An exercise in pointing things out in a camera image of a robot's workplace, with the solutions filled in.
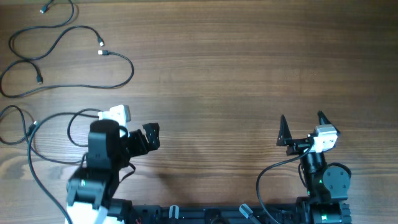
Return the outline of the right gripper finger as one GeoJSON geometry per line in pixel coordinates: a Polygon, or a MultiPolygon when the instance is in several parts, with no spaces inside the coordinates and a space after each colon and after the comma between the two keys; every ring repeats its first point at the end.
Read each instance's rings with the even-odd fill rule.
{"type": "Polygon", "coordinates": [[[321,111],[321,110],[318,111],[317,115],[318,115],[318,120],[319,120],[320,125],[330,124],[336,129],[338,136],[341,134],[341,132],[338,130],[338,128],[332,124],[332,122],[326,117],[326,115],[324,114],[323,111],[321,111]]]}
{"type": "Polygon", "coordinates": [[[285,116],[280,117],[280,129],[277,137],[276,146],[288,146],[292,144],[292,135],[285,116]]]}

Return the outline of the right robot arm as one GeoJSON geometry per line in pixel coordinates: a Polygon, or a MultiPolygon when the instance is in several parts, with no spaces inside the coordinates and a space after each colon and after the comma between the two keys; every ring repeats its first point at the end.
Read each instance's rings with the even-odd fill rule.
{"type": "Polygon", "coordinates": [[[335,148],[340,131],[322,111],[317,115],[319,125],[302,139],[294,139],[285,116],[280,118],[277,145],[286,146],[288,156],[300,157],[300,178],[308,194],[296,200],[294,223],[351,223],[351,210],[345,203],[351,170],[341,163],[327,163],[325,159],[325,153],[335,148]]]}

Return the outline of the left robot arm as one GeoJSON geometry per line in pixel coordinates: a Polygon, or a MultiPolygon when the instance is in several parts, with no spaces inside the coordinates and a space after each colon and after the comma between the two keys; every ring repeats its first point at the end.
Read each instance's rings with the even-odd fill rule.
{"type": "Polygon", "coordinates": [[[86,164],[80,165],[67,183],[66,223],[140,223],[130,200],[116,199],[120,183],[133,175],[131,158],[160,147],[157,123],[129,132],[110,119],[90,124],[86,164]]]}

